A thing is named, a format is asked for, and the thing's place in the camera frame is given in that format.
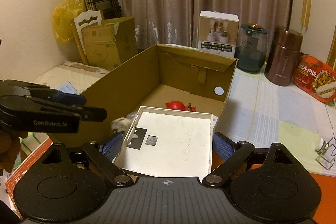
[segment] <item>white bottle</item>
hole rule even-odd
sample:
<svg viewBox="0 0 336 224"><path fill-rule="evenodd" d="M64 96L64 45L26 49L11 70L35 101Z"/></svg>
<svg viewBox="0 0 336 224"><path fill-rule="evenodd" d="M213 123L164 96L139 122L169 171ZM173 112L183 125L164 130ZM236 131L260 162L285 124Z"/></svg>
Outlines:
<svg viewBox="0 0 336 224"><path fill-rule="evenodd" d="M229 38L227 37L227 31L223 32L222 36L220 37L220 41L226 44L229 42Z"/></svg>
<svg viewBox="0 0 336 224"><path fill-rule="evenodd" d="M210 32L208 34L208 41L214 42L216 40L216 35L214 32L214 29L210 29Z"/></svg>
<svg viewBox="0 0 336 224"><path fill-rule="evenodd" d="M220 26L217 26L215 34L216 34L216 40L220 41L222 36L222 29Z"/></svg>

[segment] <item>white cardboard box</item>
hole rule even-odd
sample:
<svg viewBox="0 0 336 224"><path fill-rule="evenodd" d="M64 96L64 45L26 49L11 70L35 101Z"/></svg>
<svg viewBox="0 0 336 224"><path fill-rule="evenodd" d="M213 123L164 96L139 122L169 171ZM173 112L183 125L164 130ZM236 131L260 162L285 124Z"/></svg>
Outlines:
<svg viewBox="0 0 336 224"><path fill-rule="evenodd" d="M142 138L139 149L130 147L133 134ZM211 159L212 114L142 106L114 163L133 175L202 181L211 172Z"/></svg>
<svg viewBox="0 0 336 224"><path fill-rule="evenodd" d="M202 11L199 15L198 49L234 58L238 29L237 15Z"/></svg>

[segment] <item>round white hole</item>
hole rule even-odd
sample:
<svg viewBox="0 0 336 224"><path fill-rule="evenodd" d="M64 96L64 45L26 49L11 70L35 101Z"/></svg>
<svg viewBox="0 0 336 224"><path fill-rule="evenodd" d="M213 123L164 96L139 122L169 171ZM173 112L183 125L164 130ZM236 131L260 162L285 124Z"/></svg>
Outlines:
<svg viewBox="0 0 336 224"><path fill-rule="evenodd" d="M215 87L214 92L217 95L223 95L224 94L224 89L221 86L217 86L217 87Z"/></svg>

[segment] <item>red toy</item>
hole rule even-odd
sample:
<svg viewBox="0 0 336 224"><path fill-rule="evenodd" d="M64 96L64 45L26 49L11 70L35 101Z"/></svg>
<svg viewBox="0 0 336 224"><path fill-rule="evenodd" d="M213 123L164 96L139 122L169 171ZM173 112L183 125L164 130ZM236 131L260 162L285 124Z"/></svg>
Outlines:
<svg viewBox="0 0 336 224"><path fill-rule="evenodd" d="M188 104L188 106L185 106L180 101L172 101L170 103L166 103L167 109L175 109L175 110L184 110L184 111L192 111L196 112L196 107L191 106L191 103Z"/></svg>

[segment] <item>brown thermos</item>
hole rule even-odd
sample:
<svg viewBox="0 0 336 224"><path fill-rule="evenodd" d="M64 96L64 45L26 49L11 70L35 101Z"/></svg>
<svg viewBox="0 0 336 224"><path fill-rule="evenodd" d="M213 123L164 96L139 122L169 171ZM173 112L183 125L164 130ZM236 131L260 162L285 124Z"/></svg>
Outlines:
<svg viewBox="0 0 336 224"><path fill-rule="evenodd" d="M271 50L265 69L265 76L276 85L289 85L294 67L300 55L303 36L284 26L274 31Z"/></svg>

